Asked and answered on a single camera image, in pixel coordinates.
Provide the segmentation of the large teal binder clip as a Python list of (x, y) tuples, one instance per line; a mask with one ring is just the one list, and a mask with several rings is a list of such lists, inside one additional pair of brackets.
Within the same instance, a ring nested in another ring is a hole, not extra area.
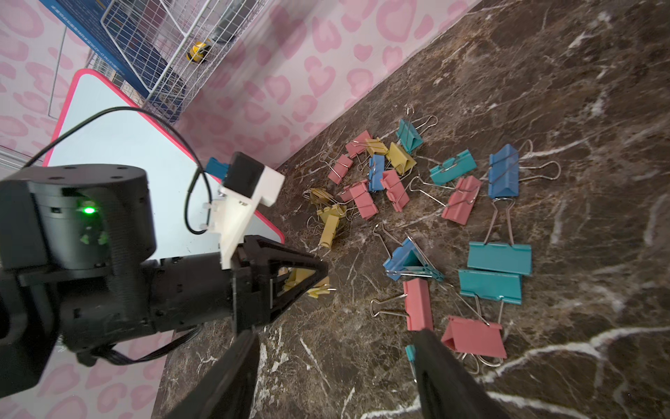
[[(532, 274), (532, 247), (529, 244), (516, 244), (511, 223), (511, 210), (515, 206), (514, 198), (494, 198), (494, 209), (490, 225), (483, 242), (469, 243), (467, 267), (471, 269), (502, 272), (530, 276)], [(499, 204), (506, 204), (504, 216), (507, 226), (507, 242), (492, 242), (492, 232), (499, 215)]]

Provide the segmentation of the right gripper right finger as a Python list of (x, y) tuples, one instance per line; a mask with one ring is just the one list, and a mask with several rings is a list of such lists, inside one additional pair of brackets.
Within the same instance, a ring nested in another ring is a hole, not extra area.
[(507, 418), (502, 409), (466, 371), (436, 334), (413, 335), (415, 371), (425, 418)]

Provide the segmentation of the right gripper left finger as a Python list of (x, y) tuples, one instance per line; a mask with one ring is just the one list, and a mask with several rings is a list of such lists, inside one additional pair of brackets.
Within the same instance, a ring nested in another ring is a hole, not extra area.
[(169, 418), (249, 418), (254, 401), (260, 340), (247, 330), (234, 340), (202, 380), (171, 412)]

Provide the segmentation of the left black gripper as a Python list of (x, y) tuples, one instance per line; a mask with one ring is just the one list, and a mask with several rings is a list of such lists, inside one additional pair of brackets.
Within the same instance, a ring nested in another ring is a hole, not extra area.
[[(262, 236), (245, 237), (237, 246), (231, 266), (233, 329), (238, 335), (269, 325), (328, 276), (326, 261)], [(312, 274), (286, 290), (284, 284), (291, 274), (282, 274), (283, 268)]]

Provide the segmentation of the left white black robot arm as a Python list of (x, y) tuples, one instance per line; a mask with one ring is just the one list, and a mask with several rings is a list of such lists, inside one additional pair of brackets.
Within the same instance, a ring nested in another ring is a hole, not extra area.
[(153, 259), (148, 177), (111, 164), (30, 167), (1, 183), (1, 394), (35, 387), (62, 342), (80, 363), (133, 359), (117, 344), (177, 331), (153, 361), (231, 318), (236, 332), (275, 321), (327, 264), (247, 236), (224, 269), (216, 253)]

